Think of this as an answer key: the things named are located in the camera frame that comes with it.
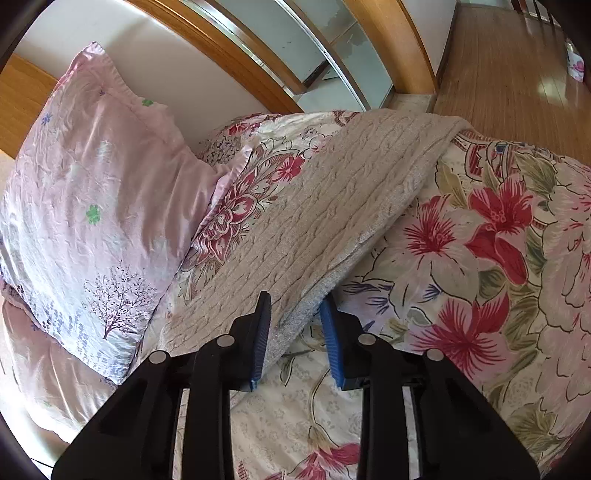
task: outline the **white wall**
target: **white wall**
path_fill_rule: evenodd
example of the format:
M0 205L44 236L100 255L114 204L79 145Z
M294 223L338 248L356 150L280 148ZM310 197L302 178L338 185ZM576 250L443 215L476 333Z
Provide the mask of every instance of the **white wall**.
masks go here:
M437 73L452 24L456 0L403 0Z
M237 116L267 111L213 60L123 0L55 0L16 52L59 78L93 41L137 95L170 107L189 147Z

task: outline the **pink cloth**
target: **pink cloth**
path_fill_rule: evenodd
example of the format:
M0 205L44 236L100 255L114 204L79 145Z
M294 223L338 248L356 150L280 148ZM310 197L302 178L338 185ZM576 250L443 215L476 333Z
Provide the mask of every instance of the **pink cloth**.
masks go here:
M0 206L0 268L39 325L121 382L220 180L96 43L60 79Z
M115 384L37 327L13 288L3 287L2 295L7 354L27 413L41 428L71 443L115 391Z

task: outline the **pink pillowcase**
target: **pink pillowcase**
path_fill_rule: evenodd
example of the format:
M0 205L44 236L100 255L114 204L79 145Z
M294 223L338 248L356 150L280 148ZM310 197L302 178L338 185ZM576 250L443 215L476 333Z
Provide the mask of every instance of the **pink pillowcase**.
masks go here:
M115 385L41 331L13 288L3 288L2 294L9 365L24 407L37 425L71 443L113 394Z
M93 43L60 79L0 205L0 269L39 325L121 382L220 178Z

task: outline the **beige knit blanket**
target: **beige knit blanket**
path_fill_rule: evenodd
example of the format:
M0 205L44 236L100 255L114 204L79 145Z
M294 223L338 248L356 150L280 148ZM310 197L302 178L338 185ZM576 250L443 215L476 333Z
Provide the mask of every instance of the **beige knit blanket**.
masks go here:
M411 203L463 119L375 110L351 120L290 183L199 295L162 328L158 346L194 351L272 298L272 365Z

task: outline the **chair leg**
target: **chair leg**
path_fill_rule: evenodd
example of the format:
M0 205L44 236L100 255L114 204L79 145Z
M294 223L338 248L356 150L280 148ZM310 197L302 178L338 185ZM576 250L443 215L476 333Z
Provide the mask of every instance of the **chair leg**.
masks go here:
M534 0L534 8L535 8L535 14L538 16L538 21L542 21L542 16L540 15L540 9L538 8L538 2L536 2Z
M516 12L519 12L520 14L523 13L523 10L521 9L521 5L519 4L519 0L511 0L511 5L513 5L513 9Z

